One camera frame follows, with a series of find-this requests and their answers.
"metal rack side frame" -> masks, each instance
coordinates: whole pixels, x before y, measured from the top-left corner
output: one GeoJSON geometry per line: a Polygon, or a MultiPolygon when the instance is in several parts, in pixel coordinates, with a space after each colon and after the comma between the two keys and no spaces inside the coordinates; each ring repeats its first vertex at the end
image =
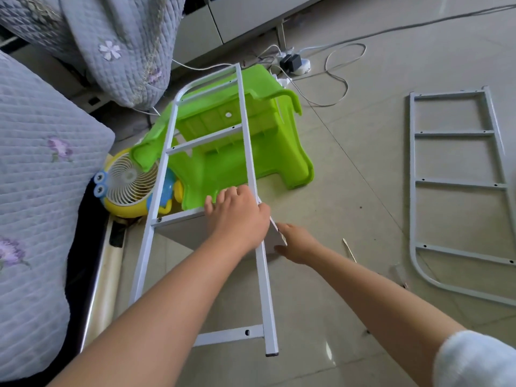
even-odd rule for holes
{"type": "MultiPolygon", "coordinates": [[[[256,175],[255,167],[253,164],[253,155],[251,147],[251,136],[249,133],[249,123],[247,118],[247,110],[245,103],[245,92],[243,90],[243,79],[242,70],[239,64],[234,64],[223,68],[220,71],[211,73],[210,75],[201,77],[197,80],[190,82],[179,90],[174,97],[172,102],[172,111],[168,122],[167,134],[165,136],[161,159],[158,166],[158,174],[156,177],[156,184],[154,186],[154,192],[152,194],[151,205],[149,209],[149,215],[145,224],[144,236],[142,239],[142,245],[140,253],[138,255],[138,262],[132,282],[130,302],[132,305],[138,300],[142,294],[145,274],[149,263],[149,255],[151,252],[152,239],[154,236],[154,227],[158,223],[157,214],[159,208],[159,200],[157,196],[160,196],[164,185],[164,176],[166,173],[168,158],[177,152],[181,152],[187,149],[191,149],[194,146],[208,143],[225,136],[229,136],[233,133],[242,132],[243,134],[243,145],[246,159],[247,179],[248,185],[253,194],[255,195],[256,201],[259,202],[259,197],[256,188],[256,175]],[[229,75],[236,74],[236,79],[224,82],[214,88],[207,89],[198,92],[190,97],[183,99],[183,96],[190,90],[206,83],[214,83],[217,80],[228,77],[229,75]],[[240,105],[240,112],[242,123],[231,126],[227,129],[217,131],[215,133],[202,136],[192,141],[185,142],[180,145],[172,147],[172,139],[174,136],[175,123],[177,121],[178,107],[184,103],[189,102],[192,98],[199,98],[203,95],[213,93],[219,89],[227,88],[230,85],[236,84],[238,86],[238,99],[240,105]]],[[[192,209],[186,212],[179,212],[177,214],[169,215],[169,218],[195,216],[201,214],[199,209],[192,209]]],[[[265,353],[266,356],[276,356],[279,352],[278,339],[276,335],[276,327],[274,320],[274,309],[273,301],[270,291],[269,273],[267,269],[267,259],[265,254],[265,244],[261,244],[256,248],[256,267],[258,273],[258,282],[260,290],[260,302],[261,302],[261,317],[263,323],[261,325],[253,325],[248,327],[242,327],[237,329],[229,329],[222,331],[214,331],[210,333],[199,334],[194,346],[209,345],[222,342],[238,341],[240,339],[258,338],[263,337],[265,339],[265,353]]]]}
{"type": "Polygon", "coordinates": [[[446,291],[460,293],[462,295],[467,295],[471,297],[476,297],[479,299],[490,300],[497,303],[506,304],[508,306],[516,306],[516,300],[510,299],[502,296],[493,295],[491,293],[485,293],[481,291],[475,291],[473,289],[463,288],[460,286],[444,284],[439,282],[428,274],[424,272],[424,270],[419,265],[417,260],[416,250],[432,250],[436,252],[441,252],[445,254],[451,254],[455,256],[465,257],[474,260],[485,260],[492,263],[498,263],[503,265],[508,265],[511,267],[516,266],[515,260],[509,260],[505,258],[499,258],[492,255],[485,255],[479,253],[473,253],[463,250],[451,249],[448,247],[441,247],[437,245],[430,245],[424,242],[416,241],[416,184],[432,184],[435,186],[455,186],[455,187],[484,187],[491,189],[498,189],[500,192],[505,193],[507,203],[509,206],[509,217],[511,221],[511,229],[513,231],[513,242],[516,244],[516,200],[513,192],[513,188],[510,186],[509,181],[507,179],[506,168],[507,165],[505,163],[505,152],[503,148],[503,144],[500,137],[500,130],[498,127],[498,121],[496,119],[496,114],[494,112],[493,101],[491,98],[491,92],[489,91],[488,86],[482,87],[481,90],[470,90],[470,91],[457,91],[457,92],[445,92],[445,93],[437,93],[437,94],[417,94],[415,92],[411,92],[409,95],[409,127],[410,127],[410,234],[409,234],[409,243],[410,243],[410,260],[412,265],[416,269],[417,273],[428,283],[444,289],[446,291]],[[490,130],[486,131],[478,131],[478,130],[460,130],[460,131],[416,131],[416,117],[415,117],[415,102],[420,99],[448,99],[448,98],[456,98],[456,97],[480,97],[483,101],[483,104],[486,106],[488,112],[488,120],[490,130]],[[500,169],[500,175],[502,177],[500,183],[488,183],[488,182],[468,182],[464,180],[457,179],[430,179],[430,178],[416,178],[416,155],[415,155],[415,141],[418,138],[454,138],[454,137],[486,137],[486,138],[494,138],[495,147],[496,147],[496,156],[497,156],[497,164],[500,169]]]}

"gray quilted cover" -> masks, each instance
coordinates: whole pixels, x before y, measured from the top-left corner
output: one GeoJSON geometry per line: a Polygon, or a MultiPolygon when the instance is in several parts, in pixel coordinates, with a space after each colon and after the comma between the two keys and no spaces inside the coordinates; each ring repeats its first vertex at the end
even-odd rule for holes
{"type": "Polygon", "coordinates": [[[0,0],[0,24],[78,70],[121,106],[150,109],[170,79],[185,0],[0,0]]]}
{"type": "Polygon", "coordinates": [[[77,210],[113,132],[0,52],[0,381],[52,362],[77,210]]]}

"hand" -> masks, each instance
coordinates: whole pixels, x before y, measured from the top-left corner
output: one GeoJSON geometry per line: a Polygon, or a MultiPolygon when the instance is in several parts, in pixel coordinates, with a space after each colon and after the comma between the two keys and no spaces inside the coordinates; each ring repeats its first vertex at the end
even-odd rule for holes
{"type": "Polygon", "coordinates": [[[323,245],[303,227],[283,223],[276,225],[287,240],[287,245],[274,246],[274,250],[292,262],[310,265],[310,261],[317,257],[323,245]]]}
{"type": "Polygon", "coordinates": [[[270,208],[257,205],[251,189],[230,187],[217,195],[215,205],[208,195],[204,203],[211,238],[236,246],[241,256],[258,247],[269,229],[270,208]]]}

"green plastic stool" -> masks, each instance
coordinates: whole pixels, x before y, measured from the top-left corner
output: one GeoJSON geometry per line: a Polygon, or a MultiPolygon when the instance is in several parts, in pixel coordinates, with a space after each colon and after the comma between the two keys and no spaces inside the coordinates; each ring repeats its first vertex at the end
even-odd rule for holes
{"type": "MultiPolygon", "coordinates": [[[[235,79],[235,74],[229,75],[181,99],[175,127],[186,141],[241,123],[238,88],[230,85],[235,79]],[[196,98],[206,90],[213,93],[196,98]]],[[[261,65],[243,70],[242,79],[256,178],[278,173],[289,189],[308,184],[314,169],[297,135],[294,111],[301,114],[298,97],[282,88],[261,65]]],[[[132,161],[144,171],[161,156],[171,108],[164,110],[143,141],[131,149],[132,161]]],[[[178,144],[174,138],[172,146],[178,144]]],[[[176,153],[169,157],[168,167],[183,182],[182,208],[202,206],[207,195],[215,197],[224,188],[247,182],[242,133],[196,146],[191,155],[176,153]]]]}

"fan grille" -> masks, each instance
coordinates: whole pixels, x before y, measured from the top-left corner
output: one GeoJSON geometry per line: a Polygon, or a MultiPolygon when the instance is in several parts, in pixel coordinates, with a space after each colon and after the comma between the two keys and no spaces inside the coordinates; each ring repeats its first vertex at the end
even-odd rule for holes
{"type": "Polygon", "coordinates": [[[157,162],[148,172],[143,172],[131,161],[129,153],[125,153],[109,167],[106,198],[118,206],[135,205],[151,194],[157,173],[157,162]]]}

